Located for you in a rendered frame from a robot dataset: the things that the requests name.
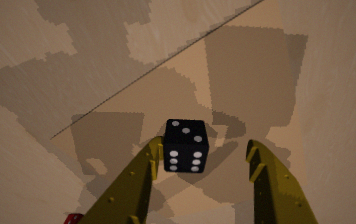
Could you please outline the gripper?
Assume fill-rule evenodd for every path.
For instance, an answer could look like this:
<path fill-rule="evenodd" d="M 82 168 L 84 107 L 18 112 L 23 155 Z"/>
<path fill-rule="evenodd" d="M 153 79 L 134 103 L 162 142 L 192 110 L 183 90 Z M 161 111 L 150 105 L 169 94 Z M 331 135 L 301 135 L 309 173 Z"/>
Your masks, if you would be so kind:
<path fill-rule="evenodd" d="M 164 136 L 149 141 L 77 224 L 146 224 Z M 246 162 L 254 183 L 254 224 L 318 224 L 297 179 L 261 142 L 249 140 Z"/>

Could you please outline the red die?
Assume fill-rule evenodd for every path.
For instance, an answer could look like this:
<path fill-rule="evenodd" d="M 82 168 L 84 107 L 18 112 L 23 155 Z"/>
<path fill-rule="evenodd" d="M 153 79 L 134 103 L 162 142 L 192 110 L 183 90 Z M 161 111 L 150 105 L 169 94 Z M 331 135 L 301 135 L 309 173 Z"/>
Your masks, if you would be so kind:
<path fill-rule="evenodd" d="M 79 220 L 83 217 L 84 215 L 79 213 L 79 214 L 69 214 L 68 217 L 66 218 L 64 224 L 77 224 Z"/>

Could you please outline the black die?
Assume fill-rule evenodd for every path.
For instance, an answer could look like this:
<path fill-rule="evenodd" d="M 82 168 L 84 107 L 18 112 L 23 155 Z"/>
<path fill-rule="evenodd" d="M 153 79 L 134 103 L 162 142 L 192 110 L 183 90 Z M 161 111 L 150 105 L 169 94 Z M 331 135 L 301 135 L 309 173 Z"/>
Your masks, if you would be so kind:
<path fill-rule="evenodd" d="M 209 143 L 202 120 L 168 119 L 163 142 L 166 172 L 204 172 Z"/>

